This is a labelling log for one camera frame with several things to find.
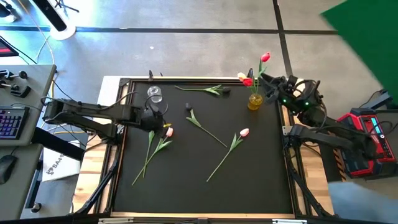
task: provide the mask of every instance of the red device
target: red device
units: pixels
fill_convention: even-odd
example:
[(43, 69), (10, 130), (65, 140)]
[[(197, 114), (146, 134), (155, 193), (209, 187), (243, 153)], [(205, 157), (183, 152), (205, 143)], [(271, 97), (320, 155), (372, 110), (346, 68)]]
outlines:
[(376, 145), (377, 159), (373, 160), (354, 155), (352, 152), (341, 151), (345, 163), (345, 172), (351, 178), (371, 177), (378, 179), (397, 173), (397, 155), (394, 154), (375, 111), (364, 113), (361, 110), (352, 109), (350, 113), (342, 116), (338, 121), (365, 133), (371, 131), (373, 134), (371, 137)]

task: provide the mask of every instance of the glass vase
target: glass vase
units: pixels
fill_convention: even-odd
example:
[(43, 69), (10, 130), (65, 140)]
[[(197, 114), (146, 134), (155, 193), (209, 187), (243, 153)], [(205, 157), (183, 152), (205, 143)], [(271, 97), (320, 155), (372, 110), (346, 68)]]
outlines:
[(249, 97), (248, 108), (250, 110), (258, 110), (262, 105), (262, 96), (260, 94), (253, 93)]

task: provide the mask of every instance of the wooden platform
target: wooden platform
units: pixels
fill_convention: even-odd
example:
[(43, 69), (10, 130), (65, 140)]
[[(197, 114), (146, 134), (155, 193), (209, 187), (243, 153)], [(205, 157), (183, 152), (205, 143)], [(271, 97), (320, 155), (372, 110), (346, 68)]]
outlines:
[[(118, 94), (119, 88), (119, 80), (120, 78), (125, 77), (104, 77), (103, 84), (101, 87), (101, 91), (99, 93), (98, 103), (101, 105), (111, 105), (116, 101), (116, 97)], [(129, 77), (129, 78), (142, 78), (143, 80), (147, 80), (147, 77)], [(284, 108), (284, 119), (285, 124), (289, 124), (289, 117), (287, 116), (287, 110)], [(106, 119), (95, 119), (100, 123), (110, 123), (109, 120)], [(101, 140), (99, 138), (95, 138), (91, 142), (87, 144), (87, 147), (94, 146), (98, 144)], [(75, 207), (75, 211), (81, 208), (84, 203), (89, 199), (91, 194), (94, 192), (95, 188), (98, 186), (100, 181), (101, 169), (104, 162), (106, 146), (98, 146), (95, 149), (87, 152), (84, 156), (84, 160), (81, 163), (80, 175), (78, 178), (78, 182), (76, 185), (75, 195), (73, 197), (73, 204)], [(113, 155), (115, 152), (115, 148), (112, 150), (111, 154), (111, 162), (112, 164)], [(301, 148), (302, 162), (305, 172), (305, 178), (307, 181), (308, 188), (312, 191), (315, 198), (322, 204), (323, 208), (329, 213), (333, 213), (333, 207), (331, 204), (330, 196), (328, 193), (328, 183), (326, 181), (325, 171), (323, 169), (322, 159), (319, 155), (315, 154), (309, 149), (305, 147)], [(106, 201), (109, 194), (109, 183), (105, 188), (102, 196), (102, 202), (100, 207), (100, 212), (104, 211), (106, 206)], [(301, 211), (305, 212), (303, 195), (301, 193), (300, 188), (296, 184), (297, 196), (299, 201), (299, 206)], [(158, 217), (159, 214), (150, 214), (150, 213), (112, 213), (113, 217), (125, 217), (125, 216), (133, 216), (133, 217)], [(197, 217), (198, 214), (167, 214), (167, 216), (162, 217)], [(219, 217), (219, 218), (293, 218), (294, 216), (289, 214), (201, 214), (201, 217)]]

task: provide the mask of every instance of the flower stem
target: flower stem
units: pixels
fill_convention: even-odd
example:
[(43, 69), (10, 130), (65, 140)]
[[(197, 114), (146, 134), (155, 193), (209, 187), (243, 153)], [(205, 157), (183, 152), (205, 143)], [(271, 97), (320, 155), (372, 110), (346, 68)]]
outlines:
[[(145, 164), (147, 163), (147, 161), (148, 161), (148, 156), (149, 156), (149, 149), (150, 149), (150, 145), (152, 144), (152, 141), (150, 141), (149, 142), (149, 144), (148, 144), (148, 150), (147, 150), (147, 157), (145, 158)], [(144, 172), (142, 173), (142, 178), (144, 178), (145, 177), (145, 170), (146, 170), (146, 165), (144, 166)]]
[(213, 134), (211, 134), (209, 131), (207, 131), (205, 128), (203, 128), (202, 126), (198, 126), (199, 128), (201, 128), (202, 130), (206, 131), (207, 134), (211, 135), (213, 138), (215, 138), (219, 143), (221, 143), (224, 147), (228, 146), (226, 144), (224, 144), (222, 141), (220, 141), (216, 136), (214, 136)]
[(174, 86), (175, 88), (178, 88), (179, 90), (185, 90), (185, 91), (204, 91), (204, 89), (186, 89), (186, 88), (181, 88), (179, 86)]
[(220, 164), (218, 164), (217, 168), (211, 173), (211, 175), (209, 176), (209, 178), (206, 180), (206, 182), (209, 182), (209, 180), (211, 179), (211, 177), (214, 175), (214, 173), (218, 170), (218, 168), (220, 168), (220, 166), (222, 165), (222, 163), (224, 162), (224, 160), (226, 159), (226, 157), (229, 155), (229, 153), (232, 150), (229, 150), (228, 153), (224, 156), (224, 159), (220, 162)]
[(148, 159), (148, 161), (145, 163), (144, 167), (141, 169), (141, 171), (139, 172), (139, 174), (137, 175), (136, 179), (134, 180), (134, 182), (131, 184), (132, 186), (137, 182), (138, 177), (141, 175), (141, 173), (144, 171), (146, 165), (148, 165), (149, 161), (153, 158), (153, 156), (156, 154), (156, 151), (150, 156), (150, 158)]

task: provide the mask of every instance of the keyboard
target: keyboard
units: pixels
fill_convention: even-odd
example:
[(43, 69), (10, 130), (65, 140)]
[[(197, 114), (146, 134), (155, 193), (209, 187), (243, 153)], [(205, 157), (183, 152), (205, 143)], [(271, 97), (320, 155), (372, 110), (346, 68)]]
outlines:
[(0, 106), (0, 140), (18, 140), (28, 114), (29, 107)]

